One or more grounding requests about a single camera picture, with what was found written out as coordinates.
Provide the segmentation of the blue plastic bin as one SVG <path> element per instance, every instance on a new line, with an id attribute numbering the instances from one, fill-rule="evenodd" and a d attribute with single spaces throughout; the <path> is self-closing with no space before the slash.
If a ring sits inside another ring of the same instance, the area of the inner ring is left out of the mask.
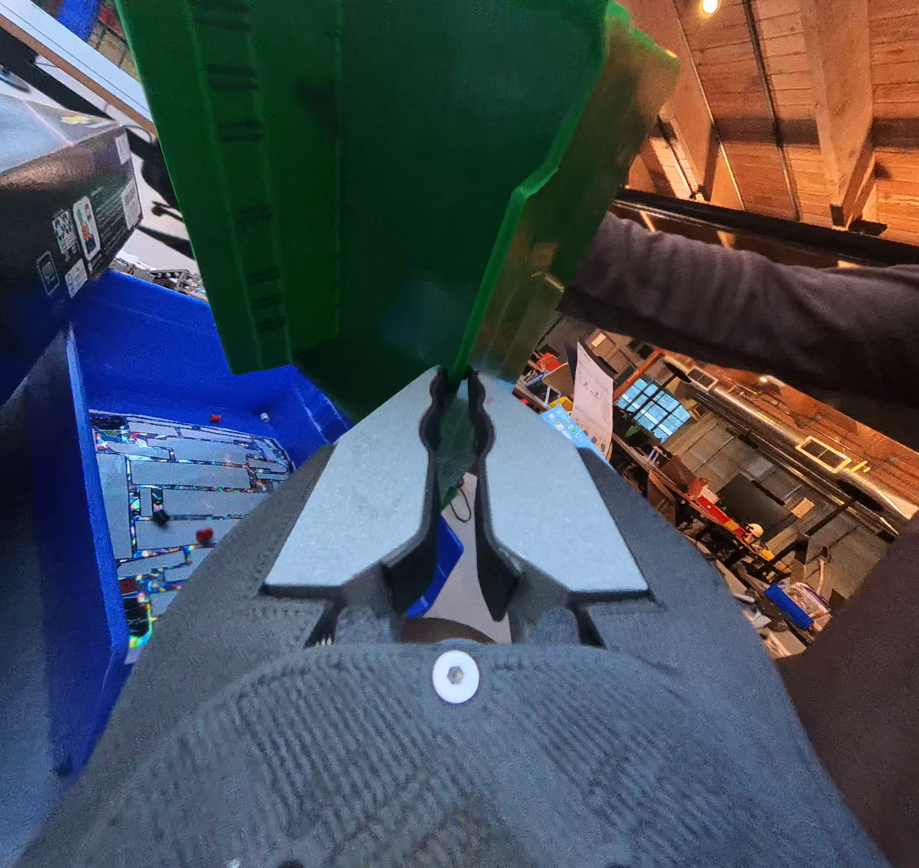
<path id="1" fill-rule="evenodd" d="M 89 412 L 220 414 L 294 471 L 350 424 L 294 367 L 234 375 L 204 301 L 117 272 L 21 382 L 2 421 L 2 777 L 36 782 L 85 765 L 132 667 Z"/>

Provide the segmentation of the white air vent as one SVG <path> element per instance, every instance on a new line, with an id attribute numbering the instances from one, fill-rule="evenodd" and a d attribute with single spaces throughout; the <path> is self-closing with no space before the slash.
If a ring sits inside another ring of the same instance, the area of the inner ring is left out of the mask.
<path id="1" fill-rule="evenodd" d="M 796 450 L 809 457 L 813 463 L 833 473 L 841 472 L 852 463 L 851 457 L 813 436 L 808 436 L 796 444 Z"/>

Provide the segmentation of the blue robot kit box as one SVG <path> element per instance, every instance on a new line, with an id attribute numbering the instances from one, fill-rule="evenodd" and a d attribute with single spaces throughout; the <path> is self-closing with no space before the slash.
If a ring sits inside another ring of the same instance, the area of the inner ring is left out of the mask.
<path id="1" fill-rule="evenodd" d="M 143 219 L 120 124 L 3 94 L 2 289 L 74 299 Z"/>

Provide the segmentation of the green plastic bin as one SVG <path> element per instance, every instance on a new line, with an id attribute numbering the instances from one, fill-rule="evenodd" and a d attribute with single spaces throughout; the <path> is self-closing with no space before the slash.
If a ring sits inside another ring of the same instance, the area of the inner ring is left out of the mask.
<path id="1" fill-rule="evenodd" d="M 615 0 L 115 0 L 230 369 L 513 383 L 677 82 Z"/>

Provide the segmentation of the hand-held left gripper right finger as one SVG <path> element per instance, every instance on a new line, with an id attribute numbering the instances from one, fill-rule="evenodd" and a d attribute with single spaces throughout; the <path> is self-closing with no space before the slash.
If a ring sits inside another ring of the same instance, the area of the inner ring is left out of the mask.
<path id="1" fill-rule="evenodd" d="M 581 451 L 497 378 L 471 371 L 478 581 L 493 620 L 637 599 L 647 581 Z"/>

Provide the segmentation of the person's right forearm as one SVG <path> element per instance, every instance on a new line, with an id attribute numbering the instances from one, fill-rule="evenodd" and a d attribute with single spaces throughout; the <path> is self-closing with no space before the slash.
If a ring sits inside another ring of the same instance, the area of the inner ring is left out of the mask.
<path id="1" fill-rule="evenodd" d="M 607 214 L 558 311 L 771 376 L 918 448 L 915 265 L 782 265 Z"/>

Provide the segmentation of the background grey desk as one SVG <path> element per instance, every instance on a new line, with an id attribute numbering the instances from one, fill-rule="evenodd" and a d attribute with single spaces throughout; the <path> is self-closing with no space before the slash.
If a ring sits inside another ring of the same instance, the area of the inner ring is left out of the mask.
<path id="1" fill-rule="evenodd" d="M 67 73 L 156 136 L 141 82 L 30 0 L 1 0 L 2 33 Z"/>

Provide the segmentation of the hanging white paper sheet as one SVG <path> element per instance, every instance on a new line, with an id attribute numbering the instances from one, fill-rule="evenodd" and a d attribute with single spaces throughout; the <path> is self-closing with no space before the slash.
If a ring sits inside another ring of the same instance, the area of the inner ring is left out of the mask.
<path id="1" fill-rule="evenodd" d="M 588 441 L 609 460 L 613 450 L 615 380 L 583 341 L 576 347 L 572 419 Z"/>

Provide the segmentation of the small blue bin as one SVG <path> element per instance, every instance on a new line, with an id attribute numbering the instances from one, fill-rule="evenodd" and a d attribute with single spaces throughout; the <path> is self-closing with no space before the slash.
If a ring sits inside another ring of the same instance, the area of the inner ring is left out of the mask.
<path id="1" fill-rule="evenodd" d="M 774 583 L 764 591 L 764 597 L 782 611 L 798 628 L 810 631 L 814 625 L 814 614 L 820 605 L 814 599 L 810 587 L 801 583 Z"/>

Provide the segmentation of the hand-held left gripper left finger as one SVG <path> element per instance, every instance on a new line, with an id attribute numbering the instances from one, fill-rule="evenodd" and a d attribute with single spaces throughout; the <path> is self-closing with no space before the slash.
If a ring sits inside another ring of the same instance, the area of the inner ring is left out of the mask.
<path id="1" fill-rule="evenodd" d="M 433 367 L 338 439 L 263 591 L 406 613 L 437 566 L 440 442 Z"/>

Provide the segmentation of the black overhead rail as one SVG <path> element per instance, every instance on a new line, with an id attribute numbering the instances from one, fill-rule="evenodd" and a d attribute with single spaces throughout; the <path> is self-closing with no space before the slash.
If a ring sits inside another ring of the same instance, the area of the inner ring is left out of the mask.
<path id="1" fill-rule="evenodd" d="M 622 190 L 612 204 L 662 219 L 765 239 L 802 252 L 834 255 L 847 262 L 879 266 L 918 265 L 917 246 L 853 231 L 825 228 L 632 188 Z"/>

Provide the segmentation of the person's brown top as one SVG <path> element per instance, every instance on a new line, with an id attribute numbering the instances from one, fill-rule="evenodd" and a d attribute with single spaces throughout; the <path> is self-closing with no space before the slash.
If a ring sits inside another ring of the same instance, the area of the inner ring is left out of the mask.
<path id="1" fill-rule="evenodd" d="M 825 770 L 895 866 L 918 865 L 918 522 L 804 652 L 779 663 Z"/>

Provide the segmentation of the paned window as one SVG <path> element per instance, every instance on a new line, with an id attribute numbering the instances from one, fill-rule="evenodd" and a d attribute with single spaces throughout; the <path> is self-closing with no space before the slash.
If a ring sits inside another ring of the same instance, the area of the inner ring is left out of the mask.
<path id="1" fill-rule="evenodd" d="M 665 441 L 694 419 L 690 411 L 655 378 L 642 376 L 616 401 L 616 407 L 658 441 Z"/>

